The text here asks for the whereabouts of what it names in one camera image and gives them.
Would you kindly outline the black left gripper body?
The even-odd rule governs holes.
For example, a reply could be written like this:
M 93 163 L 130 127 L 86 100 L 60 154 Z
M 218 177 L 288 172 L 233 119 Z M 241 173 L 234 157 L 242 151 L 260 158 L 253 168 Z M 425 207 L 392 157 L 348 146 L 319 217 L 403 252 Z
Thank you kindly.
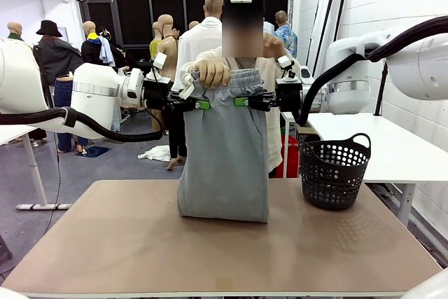
M 148 109 L 163 110 L 167 105 L 167 95 L 172 88 L 171 80 L 144 80 L 143 102 Z

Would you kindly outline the grey training pants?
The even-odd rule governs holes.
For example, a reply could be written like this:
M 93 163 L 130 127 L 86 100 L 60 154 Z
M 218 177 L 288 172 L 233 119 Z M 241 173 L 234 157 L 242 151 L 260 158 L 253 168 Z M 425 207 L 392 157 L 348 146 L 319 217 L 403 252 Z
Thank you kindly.
M 179 180 L 181 216 L 265 223 L 267 122 L 263 111 L 235 104 L 264 91 L 256 69 L 231 72 L 230 82 L 204 88 L 193 74 L 190 98 L 203 104 L 184 114 L 188 157 Z

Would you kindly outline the black perforated plastic basket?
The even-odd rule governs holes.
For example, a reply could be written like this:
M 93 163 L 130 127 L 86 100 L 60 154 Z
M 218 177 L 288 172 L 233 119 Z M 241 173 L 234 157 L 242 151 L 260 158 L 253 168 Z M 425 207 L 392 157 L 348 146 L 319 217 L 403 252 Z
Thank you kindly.
M 330 211 L 350 208 L 363 182 L 371 145 L 365 133 L 343 140 L 301 141 L 299 173 L 306 201 Z

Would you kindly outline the person's right hand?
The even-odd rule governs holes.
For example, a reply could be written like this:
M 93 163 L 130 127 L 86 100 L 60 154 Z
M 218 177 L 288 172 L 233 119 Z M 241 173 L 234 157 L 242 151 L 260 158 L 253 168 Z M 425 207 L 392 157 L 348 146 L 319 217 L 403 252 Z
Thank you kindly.
M 189 71 L 199 71 L 200 83 L 206 88 L 226 86 L 230 81 L 230 69 L 221 60 L 200 60 Z

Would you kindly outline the person's left hand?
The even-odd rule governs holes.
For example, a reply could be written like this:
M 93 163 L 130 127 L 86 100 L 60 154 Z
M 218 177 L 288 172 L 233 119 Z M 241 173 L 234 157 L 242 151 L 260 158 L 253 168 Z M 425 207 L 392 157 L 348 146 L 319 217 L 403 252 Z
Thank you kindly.
M 287 54 L 283 41 L 271 34 L 263 34 L 263 57 L 278 59 Z

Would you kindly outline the bare tan mannequin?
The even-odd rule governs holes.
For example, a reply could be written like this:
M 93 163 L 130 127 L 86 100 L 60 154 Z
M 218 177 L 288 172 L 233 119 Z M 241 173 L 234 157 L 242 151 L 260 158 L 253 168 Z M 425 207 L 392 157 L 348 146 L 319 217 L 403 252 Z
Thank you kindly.
M 162 77 L 170 78 L 173 83 L 178 60 L 179 31 L 173 28 L 174 20 L 171 15 L 162 14 L 157 22 L 162 29 L 162 40 L 157 45 L 157 51 L 167 56 L 160 74 Z M 164 121 L 169 130 L 170 161 L 167 170 L 171 171 L 175 166 L 184 165 L 186 162 L 187 148 L 183 114 L 167 106 L 164 110 Z

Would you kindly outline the mannequin with yellow-green top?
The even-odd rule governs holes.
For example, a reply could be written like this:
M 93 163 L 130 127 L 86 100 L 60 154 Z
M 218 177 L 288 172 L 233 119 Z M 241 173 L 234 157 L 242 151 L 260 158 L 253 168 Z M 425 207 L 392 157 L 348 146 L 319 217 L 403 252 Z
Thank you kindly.
M 155 59 L 158 52 L 158 44 L 162 41 L 162 29 L 159 22 L 153 23 L 153 40 L 149 44 L 150 57 Z

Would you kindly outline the mannequin with blue floral shirt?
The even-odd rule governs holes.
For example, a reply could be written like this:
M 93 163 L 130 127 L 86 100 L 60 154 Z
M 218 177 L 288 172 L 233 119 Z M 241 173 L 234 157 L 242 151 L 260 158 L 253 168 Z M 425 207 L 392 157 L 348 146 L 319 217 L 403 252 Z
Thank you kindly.
M 296 33 L 288 26 L 287 20 L 288 16 L 285 11 L 278 11 L 275 14 L 276 25 L 278 26 L 277 30 L 274 32 L 274 35 L 279 37 L 288 52 L 292 57 L 297 57 L 298 52 L 298 36 Z

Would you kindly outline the red bag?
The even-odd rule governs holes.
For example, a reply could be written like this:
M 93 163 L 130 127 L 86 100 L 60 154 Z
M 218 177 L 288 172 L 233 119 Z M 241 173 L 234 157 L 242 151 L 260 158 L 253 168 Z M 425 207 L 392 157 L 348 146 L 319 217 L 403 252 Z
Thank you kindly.
M 277 167 L 276 178 L 284 177 L 284 153 L 285 153 L 285 135 L 281 135 L 281 164 Z M 288 151 L 287 151 L 287 167 L 286 167 L 286 177 L 287 178 L 298 178 L 299 174 L 299 162 L 300 162 L 300 151 L 299 151 L 299 141 L 292 136 L 288 136 Z

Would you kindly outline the mannequin with white shirt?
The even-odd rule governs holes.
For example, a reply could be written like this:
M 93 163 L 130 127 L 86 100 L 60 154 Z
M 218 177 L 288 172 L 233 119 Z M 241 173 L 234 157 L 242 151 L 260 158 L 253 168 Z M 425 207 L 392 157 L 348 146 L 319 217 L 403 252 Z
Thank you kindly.
M 204 0 L 205 18 L 182 34 L 178 40 L 178 60 L 174 84 L 181 84 L 181 67 L 206 51 L 217 48 L 222 41 L 223 0 Z

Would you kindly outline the black shutter door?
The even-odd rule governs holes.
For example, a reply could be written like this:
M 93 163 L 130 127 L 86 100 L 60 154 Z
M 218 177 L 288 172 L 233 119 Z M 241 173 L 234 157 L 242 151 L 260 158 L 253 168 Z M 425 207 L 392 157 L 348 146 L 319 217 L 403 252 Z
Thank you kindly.
M 174 27 L 184 32 L 193 21 L 204 19 L 204 0 L 78 0 L 82 18 L 110 31 L 112 43 L 136 60 L 150 58 L 155 39 L 153 24 L 162 14 L 172 16 Z

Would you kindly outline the dark blue floor plate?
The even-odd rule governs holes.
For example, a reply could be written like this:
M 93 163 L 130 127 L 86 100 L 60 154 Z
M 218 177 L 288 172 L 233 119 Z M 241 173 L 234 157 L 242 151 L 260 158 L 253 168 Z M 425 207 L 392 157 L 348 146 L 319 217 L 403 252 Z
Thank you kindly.
M 98 158 L 99 156 L 109 152 L 111 148 L 102 147 L 102 146 L 91 146 L 89 148 L 84 148 L 80 153 L 80 156 L 85 158 Z

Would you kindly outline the figure with black bucket hat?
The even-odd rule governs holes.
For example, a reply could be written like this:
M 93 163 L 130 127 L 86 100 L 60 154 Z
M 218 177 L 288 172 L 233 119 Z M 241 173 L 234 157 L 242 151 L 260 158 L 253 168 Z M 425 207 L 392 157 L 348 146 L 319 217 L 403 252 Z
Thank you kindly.
M 42 36 L 38 59 L 45 83 L 53 88 L 54 106 L 70 107 L 73 78 L 69 74 L 83 64 L 81 53 L 61 39 L 57 24 L 51 20 L 43 20 L 36 33 Z

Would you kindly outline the white table with T-foot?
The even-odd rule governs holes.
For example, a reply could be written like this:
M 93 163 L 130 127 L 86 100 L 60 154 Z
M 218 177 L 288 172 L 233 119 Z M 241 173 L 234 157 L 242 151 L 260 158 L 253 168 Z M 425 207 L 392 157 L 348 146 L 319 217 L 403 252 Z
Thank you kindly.
M 66 211 L 71 207 L 70 203 L 49 203 L 43 188 L 39 167 L 36 163 L 29 133 L 36 128 L 29 125 L 0 125 L 0 146 L 4 145 L 18 137 L 23 137 L 24 149 L 27 155 L 31 176 L 33 178 L 34 189 L 36 191 L 38 202 L 33 204 L 18 204 L 18 211 Z

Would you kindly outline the mannequin with cream jacket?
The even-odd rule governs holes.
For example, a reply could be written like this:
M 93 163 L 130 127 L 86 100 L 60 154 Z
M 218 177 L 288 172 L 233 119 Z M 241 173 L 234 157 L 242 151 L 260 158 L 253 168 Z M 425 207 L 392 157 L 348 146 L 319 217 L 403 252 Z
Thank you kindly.
M 19 22 L 9 22 L 7 28 L 9 30 L 9 39 L 22 40 L 22 25 Z

